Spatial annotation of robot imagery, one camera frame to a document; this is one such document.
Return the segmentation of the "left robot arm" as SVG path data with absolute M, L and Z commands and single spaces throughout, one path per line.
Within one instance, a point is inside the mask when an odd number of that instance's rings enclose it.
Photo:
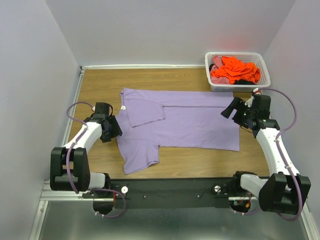
M 90 106 L 92 114 L 85 120 L 70 115 L 77 104 Z M 91 172 L 88 153 L 97 140 L 103 143 L 121 136 L 122 130 L 113 115 L 109 103 L 75 102 L 66 110 L 67 117 L 81 123 L 79 132 L 71 141 L 55 147 L 50 153 L 50 188 L 53 191 L 73 191 L 75 193 L 93 190 L 99 197 L 110 194 L 111 179 L 107 173 Z

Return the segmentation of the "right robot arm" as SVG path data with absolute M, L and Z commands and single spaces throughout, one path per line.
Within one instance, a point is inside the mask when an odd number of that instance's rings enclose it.
M 278 122 L 270 118 L 271 97 L 255 89 L 249 100 L 235 97 L 221 112 L 224 118 L 240 127 L 250 129 L 259 143 L 269 169 L 267 180 L 256 174 L 237 171 L 223 191 L 241 196 L 249 192 L 258 199 L 259 208 L 264 212 L 278 214 L 285 220 L 295 221 L 302 213 L 311 181 L 302 176 L 294 166 L 282 141 Z

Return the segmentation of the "purple t shirt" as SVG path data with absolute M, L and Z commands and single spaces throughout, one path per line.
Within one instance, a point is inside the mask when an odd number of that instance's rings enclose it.
M 221 115 L 231 92 L 124 88 L 120 99 L 116 141 L 126 175 L 159 163 L 160 147 L 240 150 L 238 125 Z

